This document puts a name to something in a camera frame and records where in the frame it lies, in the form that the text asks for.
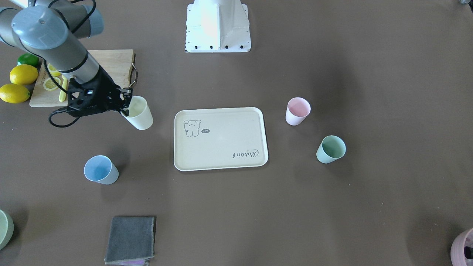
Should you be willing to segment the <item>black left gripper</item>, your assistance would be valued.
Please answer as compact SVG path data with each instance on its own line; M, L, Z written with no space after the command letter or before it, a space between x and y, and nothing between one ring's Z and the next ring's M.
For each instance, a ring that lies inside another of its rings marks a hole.
M132 88L120 88L100 66L96 76L89 82L81 84L71 78L68 96L66 113L72 117L91 116L110 110L128 117Z

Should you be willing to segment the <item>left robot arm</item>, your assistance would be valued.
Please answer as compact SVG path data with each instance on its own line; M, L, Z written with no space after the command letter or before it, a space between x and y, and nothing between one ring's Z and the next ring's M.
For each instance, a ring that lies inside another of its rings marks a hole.
M29 0L22 10L1 8L1 41L44 59L69 80L68 105L54 111L76 119L106 111L129 115L132 88L121 88L79 41L103 31L96 5Z

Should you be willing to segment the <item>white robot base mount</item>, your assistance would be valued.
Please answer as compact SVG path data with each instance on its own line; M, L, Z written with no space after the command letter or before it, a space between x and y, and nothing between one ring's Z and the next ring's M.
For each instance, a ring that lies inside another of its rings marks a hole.
M186 52L237 53L251 47L248 7L240 0L195 0L187 6Z

